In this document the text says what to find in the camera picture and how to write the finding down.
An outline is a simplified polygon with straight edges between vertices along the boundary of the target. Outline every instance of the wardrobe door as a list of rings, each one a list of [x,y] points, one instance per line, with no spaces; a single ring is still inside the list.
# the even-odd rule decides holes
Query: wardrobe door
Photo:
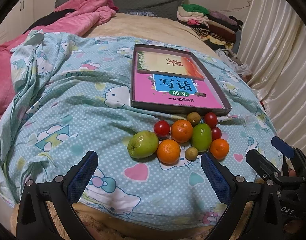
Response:
[[[10,40],[25,32],[34,22],[33,1],[20,0],[10,11],[8,20]]]
[[[0,44],[21,35],[34,22],[34,0],[20,0],[0,24]]]

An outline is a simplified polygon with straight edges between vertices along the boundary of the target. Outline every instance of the cherry tomato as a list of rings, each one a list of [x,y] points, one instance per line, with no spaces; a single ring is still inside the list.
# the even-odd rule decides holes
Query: cherry tomato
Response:
[[[204,116],[204,122],[211,128],[217,125],[217,117],[214,113],[208,113]]]
[[[154,132],[156,133],[157,136],[159,137],[166,137],[170,133],[170,125],[168,124],[167,121],[158,121],[154,125]]]
[[[220,130],[220,128],[218,128],[218,127],[213,127],[212,129],[211,129],[211,131],[212,131],[212,141],[214,141],[214,140],[216,140],[216,139],[221,139],[221,137],[222,137],[222,132],[221,132],[221,130]]]

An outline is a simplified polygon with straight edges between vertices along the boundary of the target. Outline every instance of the white curtain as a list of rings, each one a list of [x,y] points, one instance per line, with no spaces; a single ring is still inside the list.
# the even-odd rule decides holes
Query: white curtain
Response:
[[[285,0],[253,0],[238,56],[278,135],[306,154],[306,27]]]

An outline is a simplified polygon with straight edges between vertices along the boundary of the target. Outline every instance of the light blue polka dot sheet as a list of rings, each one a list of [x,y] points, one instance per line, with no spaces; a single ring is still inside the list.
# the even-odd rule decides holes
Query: light blue polka dot sheet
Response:
[[[254,181],[245,154],[257,149],[277,168],[282,155],[271,145],[274,127],[249,87],[223,62],[195,50],[134,37],[83,39],[32,31],[11,58],[16,96],[0,121],[0,195],[19,202],[27,179],[51,181],[66,174],[88,150],[99,165],[81,202],[126,221],[161,230],[214,225],[225,210],[202,171],[200,156],[165,166],[155,155],[137,162],[127,144],[141,130],[181,117],[130,104],[135,43],[193,52],[216,79],[232,111],[219,118],[229,142],[221,162]]]

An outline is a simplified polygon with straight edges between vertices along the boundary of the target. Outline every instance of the tangerine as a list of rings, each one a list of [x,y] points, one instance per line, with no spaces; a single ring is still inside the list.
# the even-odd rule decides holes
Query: tangerine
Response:
[[[193,126],[187,120],[177,120],[171,126],[171,138],[178,143],[185,143],[192,138]]]
[[[224,159],[226,155],[228,155],[229,150],[229,143],[224,139],[214,140],[209,149],[210,153],[212,153],[217,160]]]
[[[180,158],[179,144],[171,139],[164,140],[157,148],[157,158],[165,164],[174,164]]]

